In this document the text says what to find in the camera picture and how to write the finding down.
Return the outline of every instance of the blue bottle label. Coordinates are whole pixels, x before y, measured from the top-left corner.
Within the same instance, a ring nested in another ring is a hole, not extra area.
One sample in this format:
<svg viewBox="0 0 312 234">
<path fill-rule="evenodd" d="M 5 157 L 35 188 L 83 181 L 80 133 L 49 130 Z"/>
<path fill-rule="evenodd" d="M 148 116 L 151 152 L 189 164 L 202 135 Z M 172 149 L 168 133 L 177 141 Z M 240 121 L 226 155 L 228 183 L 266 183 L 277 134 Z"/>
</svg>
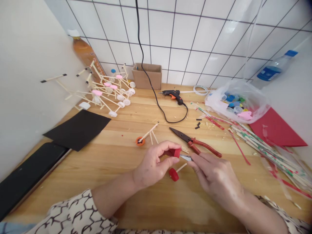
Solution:
<svg viewBox="0 0 312 234">
<path fill-rule="evenodd" d="M 257 77 L 264 81 L 271 81 L 281 73 L 281 70 L 279 70 L 280 69 L 276 67 L 265 67 L 261 72 L 259 72 Z"/>
</svg>

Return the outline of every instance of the pliers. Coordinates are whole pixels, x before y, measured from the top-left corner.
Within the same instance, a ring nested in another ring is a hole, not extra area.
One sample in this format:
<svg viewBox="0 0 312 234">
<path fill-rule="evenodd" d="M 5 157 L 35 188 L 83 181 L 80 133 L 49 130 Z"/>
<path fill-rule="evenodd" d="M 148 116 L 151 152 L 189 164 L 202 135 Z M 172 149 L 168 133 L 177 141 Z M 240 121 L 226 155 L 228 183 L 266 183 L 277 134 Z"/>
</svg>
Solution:
<svg viewBox="0 0 312 234">
<path fill-rule="evenodd" d="M 206 143 L 204 142 L 201 142 L 199 140 L 196 140 L 196 138 L 191 138 L 187 135 L 185 135 L 184 133 L 174 129 L 174 128 L 171 128 L 169 127 L 171 131 L 173 131 L 178 137 L 180 137 L 182 140 L 184 140 L 188 146 L 194 150 L 194 152 L 196 154 L 200 154 L 201 151 L 194 145 L 194 144 L 197 144 L 197 145 L 200 145 L 200 146 L 203 146 L 205 147 L 206 149 L 208 149 L 210 152 L 212 152 L 215 156 L 221 158 L 222 157 L 222 154 L 219 153 L 218 151 L 216 151 L 214 148 L 212 148 L 211 146 L 207 145 Z"/>
</svg>

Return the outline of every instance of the wooden tabletop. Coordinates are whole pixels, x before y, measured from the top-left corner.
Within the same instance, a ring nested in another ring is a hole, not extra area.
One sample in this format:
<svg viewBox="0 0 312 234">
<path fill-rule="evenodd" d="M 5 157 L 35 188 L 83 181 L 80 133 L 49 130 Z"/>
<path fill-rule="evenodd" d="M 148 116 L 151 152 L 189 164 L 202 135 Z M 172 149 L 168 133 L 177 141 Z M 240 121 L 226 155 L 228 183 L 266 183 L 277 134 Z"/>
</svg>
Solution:
<svg viewBox="0 0 312 234">
<path fill-rule="evenodd" d="M 162 84 L 162 89 L 186 91 L 192 90 L 192 87 Z M 162 97 L 161 94 L 157 94 L 157 97 L 169 121 L 180 120 L 185 115 L 184 106 L 178 106 L 170 97 Z M 289 191 L 302 210 L 294 206 L 285 198 L 279 182 L 265 170 L 259 155 L 253 155 L 255 150 L 238 140 L 251 163 L 251 166 L 248 166 L 228 133 L 227 124 L 222 123 L 226 129 L 222 131 L 210 122 L 206 126 L 207 120 L 203 119 L 200 128 L 195 129 L 198 123 L 196 119 L 202 113 L 195 110 L 190 103 L 198 102 L 204 107 L 203 96 L 186 93 L 181 94 L 181 97 L 189 107 L 188 118 L 181 123 L 169 124 L 165 122 L 162 112 L 157 107 L 152 90 L 137 89 L 135 95 L 130 98 L 131 105 L 120 109 L 118 117 L 113 118 L 104 130 L 80 152 L 72 151 L 30 197 L 5 218 L 5 221 L 39 222 L 54 203 L 68 199 L 87 188 L 94 188 L 117 175 L 134 169 L 141 162 L 146 149 L 151 146 L 150 138 L 147 138 L 145 145 L 141 147 L 135 144 L 135 139 L 143 136 L 160 120 L 154 130 L 158 141 L 170 140 L 187 147 L 184 141 L 169 130 L 170 126 L 190 137 L 196 137 L 222 153 L 223 158 L 231 162 L 240 182 L 253 194 L 266 195 L 290 216 L 310 222 L 311 201 Z M 94 106 L 91 106 L 89 111 L 109 117 L 107 110 L 100 110 Z M 76 113 L 77 110 L 72 109 L 60 123 Z M 29 155 L 49 141 L 44 138 Z M 199 146 L 199 149 L 208 152 L 203 147 Z M 184 163 L 181 159 L 174 166 L 175 169 Z M 157 184 L 131 197 L 115 214 L 119 220 L 119 228 L 245 232 L 245 228 L 235 217 L 224 211 L 202 190 L 190 167 L 184 167 L 179 172 L 179 177 L 177 182 L 173 182 L 167 173 Z"/>
</svg>

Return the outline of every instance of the brown plastic bottle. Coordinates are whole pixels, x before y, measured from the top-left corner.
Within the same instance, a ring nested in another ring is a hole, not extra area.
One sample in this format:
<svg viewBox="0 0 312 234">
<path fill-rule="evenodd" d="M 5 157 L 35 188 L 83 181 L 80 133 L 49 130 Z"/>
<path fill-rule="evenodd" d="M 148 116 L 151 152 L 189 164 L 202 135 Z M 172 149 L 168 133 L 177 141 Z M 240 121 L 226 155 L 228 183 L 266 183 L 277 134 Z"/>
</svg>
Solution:
<svg viewBox="0 0 312 234">
<path fill-rule="evenodd" d="M 80 38 L 79 32 L 77 30 L 68 30 L 69 35 L 74 39 L 72 42 L 74 51 L 80 60 L 84 63 L 86 67 L 90 66 L 92 61 L 94 60 L 94 65 L 97 68 L 100 75 L 105 75 L 97 57 L 91 46 L 88 45 L 84 40 Z M 100 83 L 100 77 L 92 68 L 92 73 L 95 79 L 95 82 Z"/>
</svg>

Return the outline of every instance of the person's left hand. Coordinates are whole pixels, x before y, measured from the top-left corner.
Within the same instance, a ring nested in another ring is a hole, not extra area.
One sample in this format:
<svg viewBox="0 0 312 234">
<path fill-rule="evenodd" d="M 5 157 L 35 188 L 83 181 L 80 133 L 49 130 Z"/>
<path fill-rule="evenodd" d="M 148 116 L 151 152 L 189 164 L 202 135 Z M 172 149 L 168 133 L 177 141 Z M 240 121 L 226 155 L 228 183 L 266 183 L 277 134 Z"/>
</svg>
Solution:
<svg viewBox="0 0 312 234">
<path fill-rule="evenodd" d="M 133 180 L 139 189 L 154 185 L 161 180 L 169 167 L 180 160 L 176 157 L 168 157 L 160 162 L 160 157 L 166 154 L 169 149 L 180 149 L 181 145 L 171 141 L 163 141 L 152 146 L 146 152 L 143 161 L 133 171 Z"/>
</svg>

